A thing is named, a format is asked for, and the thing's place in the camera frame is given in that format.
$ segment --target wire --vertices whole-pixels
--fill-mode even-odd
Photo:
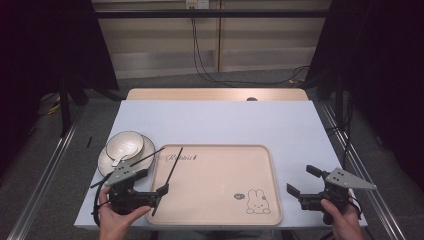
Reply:
[[[333,231],[325,234],[322,238],[320,238],[320,240],[327,240],[327,239],[334,239],[334,233],[333,233]]]
[[[44,99],[41,99],[41,100],[40,100],[40,103],[42,103],[42,102],[45,102],[45,101],[49,100],[50,98],[54,97],[56,94],[57,94],[57,93],[51,93],[48,97],[46,97],[46,98],[44,98]]]
[[[194,18],[191,19],[191,25],[192,25],[192,32],[193,32],[193,58],[194,58],[194,66],[196,68],[196,72],[197,74],[204,80],[208,81],[208,82],[213,82],[213,83],[220,83],[223,85],[226,85],[228,87],[232,87],[235,88],[235,86],[230,85],[229,83],[244,83],[244,84],[259,84],[259,85],[276,85],[276,84],[282,84],[285,82],[288,82],[290,80],[294,80],[296,79],[296,76],[301,73],[304,69],[309,68],[309,65],[305,65],[305,66],[300,66],[297,67],[295,69],[293,69],[292,75],[284,80],[281,81],[277,81],[277,82],[255,82],[255,81],[218,81],[215,80],[213,77],[211,77],[208,72],[206,71],[204,65],[203,65],[203,61],[202,61],[202,57],[200,56],[200,48],[199,48],[199,42],[197,40],[197,27],[196,27],[196,20]],[[197,66],[197,57],[196,57],[196,53],[197,56],[199,58],[199,62],[200,62],[200,66],[203,70],[203,72],[206,74],[206,76],[208,78],[206,78],[205,76],[203,76],[200,71],[199,71],[199,67]]]
[[[304,68],[307,68],[307,67],[309,67],[309,65],[297,67],[293,70],[293,74],[290,77],[288,77],[284,80],[281,80],[281,81],[277,81],[277,82],[254,82],[254,81],[221,81],[221,82],[226,82],[226,83],[251,83],[251,84],[260,84],[260,85],[277,85],[277,84],[282,84],[282,83],[288,82],[290,80],[293,80],[293,78],[296,77],[296,75],[301,72],[301,71],[295,72],[295,70],[297,70],[297,69],[303,70]]]
[[[56,93],[54,93],[53,95],[49,96],[47,99],[55,96]],[[50,107],[49,111],[44,112],[44,113],[40,113],[38,114],[38,116],[43,116],[43,115],[52,115],[54,114],[57,110],[59,110],[60,108],[60,96],[57,97],[56,101],[53,103],[53,105]]]
[[[327,136],[330,137],[331,135],[333,135],[336,132],[340,131],[340,129],[339,129],[339,127],[332,127],[332,128],[326,128],[325,131],[327,132]]]
[[[371,231],[368,229],[368,226],[365,227],[365,231],[367,231],[368,236],[370,236],[371,240],[375,240],[374,236],[371,234]]]
[[[99,218],[99,209],[103,204],[106,204],[107,202],[104,202],[100,205],[97,204],[97,201],[99,200],[100,195],[100,189],[102,188],[103,184],[107,181],[107,179],[112,175],[113,172],[108,173],[100,182],[90,186],[90,188],[97,187],[96,195],[94,196],[94,205],[93,205],[93,212],[91,213],[93,215],[94,222],[97,224],[97,226],[100,227],[100,218]]]
[[[291,231],[291,232],[293,233],[293,236],[295,236],[297,240],[300,240],[299,235],[297,235],[297,233],[295,231]]]
[[[104,202],[104,203],[102,203],[102,204],[99,204],[99,208],[101,208],[103,205],[105,205],[106,203],[110,203],[110,201],[109,200],[107,200],[106,202]]]
[[[219,82],[219,81],[216,81],[215,79],[213,79],[207,72],[206,72],[206,69],[205,69],[205,67],[203,66],[203,61],[202,61],[202,57],[200,56],[200,50],[199,50],[199,43],[198,43],[198,41],[197,41],[197,28],[196,28],[196,20],[194,19],[194,18],[192,18],[191,19],[191,25],[192,25],[192,29],[193,29],[193,58],[194,58],[194,66],[195,66],[195,68],[196,68],[196,71],[197,71],[197,74],[199,74],[199,76],[201,77],[201,78],[203,78],[204,80],[206,80],[206,81],[208,81],[208,82],[214,82],[214,83],[221,83],[221,84],[223,84],[223,85],[226,85],[226,86],[228,86],[228,87],[232,87],[232,88],[234,88],[234,86],[232,86],[232,85],[230,85],[230,84],[227,84],[227,83],[225,83],[225,82]],[[204,71],[204,73],[209,77],[209,79],[208,78],[205,78],[200,72],[199,72],[199,68],[197,67],[197,61],[196,61],[196,52],[197,52],[197,55],[199,56],[199,62],[200,62],[200,65],[202,66],[202,69],[203,69],[203,71]]]
[[[356,209],[356,211],[358,212],[358,219],[361,219],[361,215],[362,215],[362,206],[361,206],[361,203],[358,201],[358,199],[356,199],[356,198],[354,198],[352,196],[350,196],[350,198],[353,199],[353,200],[355,200],[355,202],[359,205],[359,207],[358,207],[353,202],[348,201],[348,203],[350,205],[352,205]]]
[[[343,152],[343,159],[342,159],[343,169],[346,169],[346,157],[349,152],[349,148],[351,146],[350,123],[352,121],[352,118],[353,118],[353,102],[352,102],[352,96],[349,93],[346,115],[345,115],[345,118],[343,119],[344,125],[346,127],[346,144],[345,144],[345,149]]]

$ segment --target hand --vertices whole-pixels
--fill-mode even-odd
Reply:
[[[336,240],[363,240],[361,227],[359,226],[358,213],[356,209],[347,205],[343,215],[327,199],[321,200],[324,209],[333,216],[333,233]]]
[[[105,187],[100,191],[100,204],[107,202],[107,193],[110,187]],[[112,209],[111,204],[104,204],[99,209],[100,214],[100,240],[121,240],[125,239],[131,224],[150,211],[149,206],[142,206],[127,215],[119,215]]]

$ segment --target white tabletop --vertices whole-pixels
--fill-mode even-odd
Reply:
[[[340,167],[311,101],[126,100],[121,103],[109,138],[128,130],[149,137],[157,149],[167,144],[264,145],[273,159],[283,213],[281,222],[270,227],[293,229],[326,226],[322,222],[321,212],[301,210],[298,200],[286,191],[287,183],[301,193],[323,191],[322,179],[307,173],[306,165],[326,171]],[[93,172],[92,184],[102,179],[97,169],[93,169]],[[137,191],[151,191],[152,173],[151,168],[147,178],[136,182]],[[97,229],[91,215],[94,196],[95,189],[89,189],[75,221],[76,227]],[[360,224],[366,226],[365,219],[362,219]],[[153,225],[145,217],[138,219],[133,226],[180,230],[235,228]]]

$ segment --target cartoon rabbit print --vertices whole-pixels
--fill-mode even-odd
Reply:
[[[265,193],[261,189],[249,191],[249,201],[247,202],[247,210],[248,214],[269,214],[271,210],[269,210],[269,204],[266,200]]]

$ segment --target beige tray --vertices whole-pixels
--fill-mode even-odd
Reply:
[[[282,213],[268,149],[260,145],[166,145],[152,190],[169,193],[147,219],[160,225],[275,225]]]

